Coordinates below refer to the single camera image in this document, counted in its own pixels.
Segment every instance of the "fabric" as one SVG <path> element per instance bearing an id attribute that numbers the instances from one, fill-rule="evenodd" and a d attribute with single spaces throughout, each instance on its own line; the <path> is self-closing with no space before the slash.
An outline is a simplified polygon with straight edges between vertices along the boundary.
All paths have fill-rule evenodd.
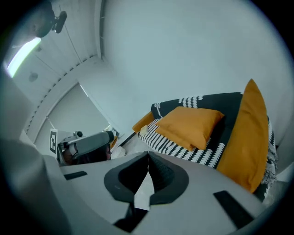
<path id="1" fill-rule="evenodd" d="M 217 170 L 253 193 L 266 170 L 268 121 L 262 95 L 251 79 Z"/>
<path id="2" fill-rule="evenodd" d="M 157 125 L 167 130 L 166 134 L 172 133 L 172 137 L 176 135 L 178 139 L 205 150 L 215 125 L 223 117 L 224 115 L 217 110 L 177 107 L 162 118 Z"/>
<path id="3" fill-rule="evenodd" d="M 199 95 L 152 104 L 151 112 L 154 119 L 158 119 L 165 117 L 169 112 L 179 106 L 218 110 L 225 115 L 225 125 L 233 129 L 241 99 L 242 94 L 240 92 Z"/>
<path id="4" fill-rule="evenodd" d="M 173 141 L 177 145 L 184 147 L 185 149 L 187 149 L 189 151 L 193 151 L 194 146 L 191 145 L 188 141 L 180 138 L 179 136 L 173 134 L 172 132 L 169 132 L 168 130 L 166 130 L 162 127 L 157 128 L 156 133 L 167 137 L 169 140 Z"/>
<path id="5" fill-rule="evenodd" d="M 231 133 L 229 128 L 223 127 L 224 119 L 225 117 L 216 125 L 207 144 L 206 150 L 194 148 L 193 151 L 188 151 L 184 147 L 178 146 L 173 141 L 170 141 L 166 137 L 156 133 L 156 130 L 159 128 L 156 123 L 159 119 L 155 119 L 148 125 L 149 131 L 146 136 L 141 137 L 140 133 L 138 133 L 138 138 L 149 145 L 155 152 L 216 168 L 228 141 L 226 136 Z M 278 157 L 274 147 L 275 138 L 270 120 L 268 120 L 268 131 L 270 138 L 268 142 L 269 152 L 267 156 L 267 168 L 261 184 L 254 192 L 254 195 L 260 201 L 263 201 L 266 198 L 271 185 L 277 180 L 276 170 Z"/>
<path id="6" fill-rule="evenodd" d="M 154 116 L 152 112 L 149 112 L 133 126 L 134 132 L 138 133 L 143 126 L 150 124 L 152 121 L 154 121 Z"/>

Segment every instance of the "white ceiling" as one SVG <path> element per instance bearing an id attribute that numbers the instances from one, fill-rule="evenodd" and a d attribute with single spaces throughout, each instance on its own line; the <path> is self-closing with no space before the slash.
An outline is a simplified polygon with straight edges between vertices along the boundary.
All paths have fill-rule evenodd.
<path id="1" fill-rule="evenodd" d="M 41 43 L 28 55 L 13 78 L 34 106 L 24 128 L 26 132 L 34 113 L 51 89 L 69 71 L 100 53 L 100 48 L 97 48 L 100 44 L 96 42 L 95 3 L 95 0 L 60 0 L 52 4 L 56 16 L 61 11 L 66 11 L 68 15 L 61 33 L 51 31 L 42 38 Z M 29 77 L 35 73 L 38 78 L 30 82 Z"/>

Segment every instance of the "black and white patterned cushion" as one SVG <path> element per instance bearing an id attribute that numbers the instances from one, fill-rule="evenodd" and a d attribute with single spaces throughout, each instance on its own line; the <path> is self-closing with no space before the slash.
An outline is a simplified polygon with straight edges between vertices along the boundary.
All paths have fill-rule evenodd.
<path id="1" fill-rule="evenodd" d="M 189 97 L 153 104 L 151 111 L 155 120 L 148 125 L 148 133 L 143 137 L 141 137 L 140 133 L 138 133 L 138 137 L 156 152 L 216 168 L 231 136 L 241 99 L 242 94 L 240 93 L 224 93 Z M 189 151 L 155 132 L 158 128 L 156 123 L 160 120 L 160 118 L 164 117 L 178 106 L 215 109 L 225 115 L 225 117 L 215 126 L 214 131 L 206 145 L 206 150 L 194 148 L 193 151 Z M 266 171 L 261 184 L 254 192 L 254 194 L 261 201 L 264 200 L 269 188 L 276 180 L 277 170 L 275 138 L 270 120 L 268 120 L 268 127 L 269 151 L 267 156 Z"/>

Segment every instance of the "ceiling light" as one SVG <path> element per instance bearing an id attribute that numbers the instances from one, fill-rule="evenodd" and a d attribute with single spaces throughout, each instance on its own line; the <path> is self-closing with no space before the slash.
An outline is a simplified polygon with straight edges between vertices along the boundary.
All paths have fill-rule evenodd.
<path id="1" fill-rule="evenodd" d="M 38 78 L 38 74 L 37 73 L 31 73 L 31 75 L 29 76 L 28 80 L 32 83 L 35 80 L 37 80 Z"/>
<path id="2" fill-rule="evenodd" d="M 88 94 L 87 94 L 87 92 L 85 91 L 85 89 L 82 87 L 81 84 L 80 84 L 80 86 L 81 86 L 82 90 L 84 91 L 84 93 L 86 94 L 86 96 L 89 97 Z"/>
<path id="3" fill-rule="evenodd" d="M 38 45 L 41 41 L 41 38 L 35 38 L 30 42 L 27 42 L 25 45 L 19 49 L 17 54 L 13 57 L 12 61 L 7 67 L 9 75 L 13 78 L 16 71 L 24 61 L 24 59 L 28 56 L 28 54 Z"/>

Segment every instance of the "orange pillow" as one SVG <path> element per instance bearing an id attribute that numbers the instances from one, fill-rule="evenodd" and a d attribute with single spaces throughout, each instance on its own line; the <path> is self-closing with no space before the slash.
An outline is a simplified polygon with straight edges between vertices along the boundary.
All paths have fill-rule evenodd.
<path id="1" fill-rule="evenodd" d="M 135 133 L 137 134 L 141 128 L 145 125 L 149 125 L 151 122 L 153 122 L 154 116 L 152 114 L 152 112 L 150 111 L 149 113 L 147 113 L 144 117 L 142 117 L 142 119 L 137 122 L 134 126 L 133 126 L 133 130 L 135 131 Z"/>
<path id="2" fill-rule="evenodd" d="M 177 107 L 156 124 L 192 146 L 206 149 L 215 125 L 223 116 L 212 109 Z"/>
<path id="3" fill-rule="evenodd" d="M 184 147 L 185 149 L 188 149 L 189 151 L 193 151 L 193 148 L 194 148 L 193 145 L 191 145 L 186 140 L 180 138 L 179 136 L 169 132 L 168 130 L 166 130 L 166 129 L 162 128 L 162 127 L 158 127 L 155 132 L 160 134 L 160 135 L 165 136 L 169 140 L 175 142 L 177 145 L 180 145 L 180 146 Z"/>
<path id="4" fill-rule="evenodd" d="M 268 120 L 262 95 L 251 79 L 217 170 L 253 193 L 260 184 L 268 153 Z"/>

